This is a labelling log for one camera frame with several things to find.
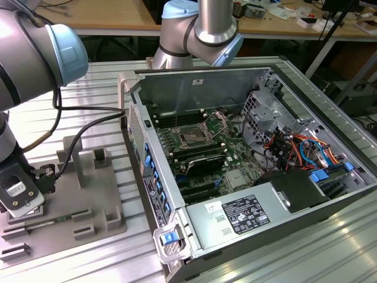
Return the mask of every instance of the white label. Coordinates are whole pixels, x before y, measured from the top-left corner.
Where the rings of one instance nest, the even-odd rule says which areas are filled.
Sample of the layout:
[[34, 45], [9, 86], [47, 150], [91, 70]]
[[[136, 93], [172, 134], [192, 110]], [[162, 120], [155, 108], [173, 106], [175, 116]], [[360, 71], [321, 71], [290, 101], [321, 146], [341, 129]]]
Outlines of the white label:
[[221, 209], [221, 201], [217, 201], [217, 202], [212, 202], [212, 203], [207, 203], [205, 205], [208, 213], [212, 213], [214, 211], [218, 211]]
[[193, 80], [193, 85], [199, 85], [199, 84], [203, 84], [203, 79], [201, 80]]
[[9, 189], [6, 190], [6, 192], [9, 194], [9, 196], [14, 197], [18, 196], [20, 193], [24, 192], [26, 190], [26, 186], [24, 183], [19, 182], [13, 186], [11, 186]]

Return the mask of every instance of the gray robot arm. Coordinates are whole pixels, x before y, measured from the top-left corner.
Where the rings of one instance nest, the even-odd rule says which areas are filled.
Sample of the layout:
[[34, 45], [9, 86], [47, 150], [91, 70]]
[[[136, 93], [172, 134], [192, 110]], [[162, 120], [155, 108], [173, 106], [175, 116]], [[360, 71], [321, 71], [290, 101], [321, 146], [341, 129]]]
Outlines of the gray robot arm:
[[232, 0], [167, 2], [152, 68], [191, 67], [192, 55], [214, 67], [228, 65], [243, 42], [232, 9]]

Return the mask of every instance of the blue wire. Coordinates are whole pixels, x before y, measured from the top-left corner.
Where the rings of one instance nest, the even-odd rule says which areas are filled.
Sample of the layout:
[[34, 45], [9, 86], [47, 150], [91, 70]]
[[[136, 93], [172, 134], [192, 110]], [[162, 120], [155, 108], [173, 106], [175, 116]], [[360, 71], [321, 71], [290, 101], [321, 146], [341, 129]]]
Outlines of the blue wire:
[[303, 152], [303, 145], [304, 145], [304, 142], [312, 142], [312, 143], [314, 143], [315, 145], [317, 145], [317, 147], [319, 148], [319, 150], [320, 150], [320, 152], [322, 153], [322, 156], [323, 156], [323, 158], [326, 160], [326, 162], [327, 162], [329, 165], [334, 165], [334, 163], [331, 161], [331, 159], [328, 158], [328, 157], [326, 156], [325, 151], [323, 150], [322, 146], [320, 146], [320, 144], [319, 144], [318, 141], [316, 141], [316, 140], [311, 140], [311, 139], [304, 140], [304, 141], [302, 141], [302, 143], [301, 143], [301, 145], [300, 145], [300, 153], [301, 153], [302, 157], [303, 157], [306, 161], [308, 161], [308, 162], [310, 162], [311, 164], [313, 164], [313, 165], [315, 166], [316, 169], [317, 169], [317, 166], [315, 165], [315, 163], [312, 162], [311, 160], [307, 159], [306, 156], [305, 156], [305, 154], [304, 154], [304, 152]]
[[304, 142], [306, 142], [306, 140], [303, 141], [303, 142], [301, 143], [301, 145], [300, 145], [300, 153], [301, 153], [301, 156], [302, 156], [302, 158], [304, 158], [307, 162], [313, 164], [314, 167], [317, 169], [318, 167], [317, 167], [316, 163], [314, 163], [314, 162], [311, 161], [310, 159], [306, 158], [306, 156], [305, 156], [305, 154], [304, 154], [304, 152], [303, 152], [303, 145], [304, 145]]

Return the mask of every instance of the white sticker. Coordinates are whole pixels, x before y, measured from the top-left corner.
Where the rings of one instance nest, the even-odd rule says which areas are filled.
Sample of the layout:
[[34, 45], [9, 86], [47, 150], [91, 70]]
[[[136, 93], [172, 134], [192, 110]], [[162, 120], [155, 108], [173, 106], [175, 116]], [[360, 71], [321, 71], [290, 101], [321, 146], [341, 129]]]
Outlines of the white sticker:
[[215, 212], [215, 211], [218, 211], [220, 209], [222, 209], [221, 207], [221, 201], [217, 201], [217, 202], [212, 202], [212, 203], [207, 203], [205, 205], [208, 213], [212, 213], [212, 212]]
[[193, 80], [193, 85], [199, 85], [199, 84], [203, 84], [203, 79], [201, 80]]

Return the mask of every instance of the electronic components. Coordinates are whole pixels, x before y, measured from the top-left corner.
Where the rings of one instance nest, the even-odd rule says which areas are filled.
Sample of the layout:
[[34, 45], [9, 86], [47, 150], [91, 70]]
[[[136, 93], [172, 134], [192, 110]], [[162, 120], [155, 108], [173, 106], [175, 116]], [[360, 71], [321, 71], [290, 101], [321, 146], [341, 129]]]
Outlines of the electronic components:
[[226, 172], [225, 176], [227, 177], [232, 189], [237, 189], [247, 184], [242, 172], [239, 169], [228, 171]]

